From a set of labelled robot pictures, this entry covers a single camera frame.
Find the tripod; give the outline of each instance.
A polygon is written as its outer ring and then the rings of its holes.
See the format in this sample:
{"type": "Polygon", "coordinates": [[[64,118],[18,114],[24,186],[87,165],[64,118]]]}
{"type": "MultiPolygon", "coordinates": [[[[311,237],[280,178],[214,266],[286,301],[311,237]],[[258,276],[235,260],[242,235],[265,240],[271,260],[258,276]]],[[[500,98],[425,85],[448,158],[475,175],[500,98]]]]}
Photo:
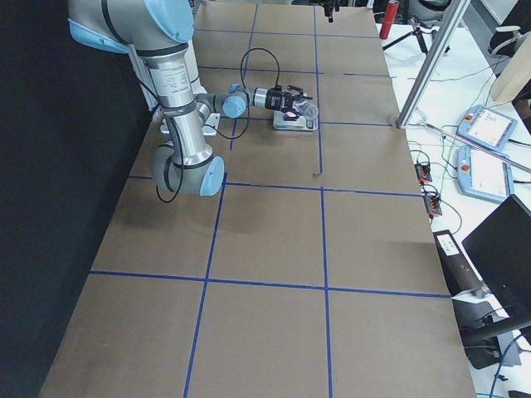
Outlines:
{"type": "Polygon", "coordinates": [[[413,31],[406,33],[403,36],[398,37],[395,41],[392,41],[391,43],[387,44],[383,47],[383,50],[385,51],[387,48],[394,46],[395,44],[398,44],[400,41],[407,39],[409,36],[414,36],[417,38],[417,42],[419,47],[421,48],[421,51],[424,53],[424,55],[427,55],[428,53],[428,47],[426,46],[426,42],[424,41],[423,34],[425,33],[421,28],[425,29],[431,29],[432,27],[429,27],[422,23],[417,17],[413,16],[411,18],[412,22],[412,28],[413,31]]]}

